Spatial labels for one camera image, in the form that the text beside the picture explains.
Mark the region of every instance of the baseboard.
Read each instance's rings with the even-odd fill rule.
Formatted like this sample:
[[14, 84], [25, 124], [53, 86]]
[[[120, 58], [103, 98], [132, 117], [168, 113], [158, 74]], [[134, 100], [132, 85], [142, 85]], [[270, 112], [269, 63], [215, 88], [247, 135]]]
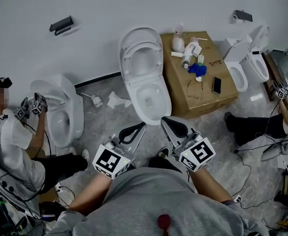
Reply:
[[284, 51], [282, 51], [282, 50], [277, 50], [277, 49], [272, 50], [272, 52], [275, 52], [275, 53], [284, 53]]
[[95, 83], [95, 82], [98, 82], [98, 81], [103, 81], [103, 80], [110, 79], [110, 78], [113, 78], [113, 77], [117, 77], [117, 76], [120, 76], [120, 75], [121, 75], [121, 72], [105, 75], [105, 76], [102, 76], [102, 77], [99, 77], [99, 78], [96, 78], [96, 79], [93, 79], [93, 80], [89, 80], [89, 81], [85, 81], [85, 82], [79, 83], [79, 84], [75, 85], [75, 88], [81, 88], [81, 87], [84, 87], [84, 86], [89, 85], [91, 83]]

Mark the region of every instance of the white cable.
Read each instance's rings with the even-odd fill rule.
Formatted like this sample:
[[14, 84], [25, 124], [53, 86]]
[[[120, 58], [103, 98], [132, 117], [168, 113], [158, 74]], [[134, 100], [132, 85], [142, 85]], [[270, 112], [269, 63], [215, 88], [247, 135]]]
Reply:
[[246, 192], [247, 190], [249, 189], [252, 189], [251, 193], [246, 197], [246, 198], [241, 198], [240, 202], [243, 204], [243, 208], [247, 208], [247, 207], [250, 207], [249, 203], [252, 201], [253, 198], [256, 198], [256, 202], [257, 202], [257, 195], [253, 195], [253, 197], [251, 197], [249, 200], [248, 198], [253, 194], [254, 192], [254, 188], [252, 186], [248, 187], [245, 192], [243, 193], [243, 197], [246, 196]]

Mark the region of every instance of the blue object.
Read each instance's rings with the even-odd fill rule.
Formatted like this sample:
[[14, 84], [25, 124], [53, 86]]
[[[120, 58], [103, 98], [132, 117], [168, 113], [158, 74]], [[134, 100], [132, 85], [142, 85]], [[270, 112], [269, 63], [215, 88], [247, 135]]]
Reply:
[[188, 72], [195, 73], [197, 77], [203, 76], [206, 74], [207, 67], [206, 65], [199, 65], [194, 63], [193, 65], [189, 66]]

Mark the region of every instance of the toilet tank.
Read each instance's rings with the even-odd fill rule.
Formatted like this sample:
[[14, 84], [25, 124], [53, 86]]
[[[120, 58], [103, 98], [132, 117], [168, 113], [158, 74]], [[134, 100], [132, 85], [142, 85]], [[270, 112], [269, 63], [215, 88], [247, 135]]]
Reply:
[[53, 81], [55, 85], [58, 86], [67, 97], [72, 98], [76, 95], [75, 86], [64, 75], [55, 74], [50, 77], [49, 80]]

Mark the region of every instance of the black shoe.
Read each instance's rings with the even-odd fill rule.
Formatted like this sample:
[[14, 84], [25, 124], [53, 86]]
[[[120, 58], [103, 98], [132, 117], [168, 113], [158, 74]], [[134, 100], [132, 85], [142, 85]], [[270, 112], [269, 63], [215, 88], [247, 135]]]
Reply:
[[169, 157], [169, 149], [167, 147], [163, 147], [159, 151], [158, 157], [162, 157], [163, 159], [167, 159]]

